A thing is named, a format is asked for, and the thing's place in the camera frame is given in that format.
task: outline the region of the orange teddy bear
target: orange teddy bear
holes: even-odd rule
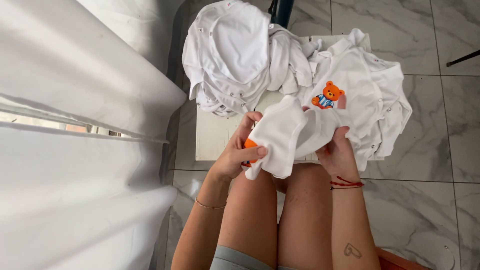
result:
[[[338,98],[344,94],[345,92],[338,89],[332,81],[328,81],[323,90],[323,94],[312,98],[312,104],[321,109],[333,108],[333,102],[337,101]]]

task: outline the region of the leg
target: leg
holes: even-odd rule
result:
[[[249,180],[242,172],[233,183],[223,214],[218,244],[245,253],[276,269],[276,190],[261,170]]]
[[[331,270],[330,176],[318,164],[293,165],[278,227],[278,265]]]

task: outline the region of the baby bodysuit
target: baby bodysuit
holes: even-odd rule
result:
[[[248,168],[245,176],[256,179],[260,169],[280,179],[290,176],[297,139],[306,122],[300,101],[291,95],[265,109],[263,118],[248,136],[247,146],[266,147],[268,154],[263,159],[242,163],[244,169]]]

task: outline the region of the gray marble floor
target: gray marble floor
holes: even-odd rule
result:
[[[190,22],[214,0],[192,0]],[[248,0],[266,11],[270,0]],[[364,195],[377,246],[435,270],[480,269],[480,49],[478,0],[295,0],[299,36],[370,34],[372,52],[398,61],[413,114],[384,161],[369,161]],[[184,77],[183,89],[189,81]],[[212,162],[195,161],[196,105],[179,112],[169,166],[178,199],[170,211],[166,269]],[[278,195],[278,218],[284,196]]]

